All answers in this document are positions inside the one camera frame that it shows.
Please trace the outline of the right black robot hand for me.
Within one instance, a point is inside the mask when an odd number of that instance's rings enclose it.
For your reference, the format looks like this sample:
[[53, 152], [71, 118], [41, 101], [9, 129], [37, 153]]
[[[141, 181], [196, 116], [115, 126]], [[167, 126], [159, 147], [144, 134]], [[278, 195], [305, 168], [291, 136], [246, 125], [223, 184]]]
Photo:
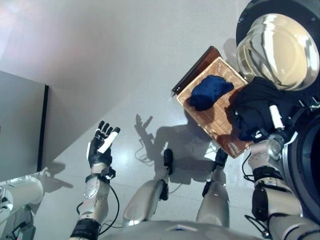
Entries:
[[280, 111], [276, 105], [272, 104], [268, 108], [272, 124], [275, 129], [274, 135], [280, 136], [283, 139], [282, 145], [290, 145], [298, 136], [298, 132], [296, 131], [295, 126], [293, 124], [285, 126], [282, 121]]

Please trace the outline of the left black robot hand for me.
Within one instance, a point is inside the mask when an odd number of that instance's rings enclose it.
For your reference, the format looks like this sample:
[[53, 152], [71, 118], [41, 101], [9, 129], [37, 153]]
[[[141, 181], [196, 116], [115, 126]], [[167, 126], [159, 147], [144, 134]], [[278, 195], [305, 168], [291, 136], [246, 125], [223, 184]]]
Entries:
[[119, 133], [119, 127], [113, 128], [103, 120], [98, 124], [86, 150], [86, 159], [92, 171], [97, 169], [99, 165], [103, 167], [109, 167], [111, 165], [111, 147]]

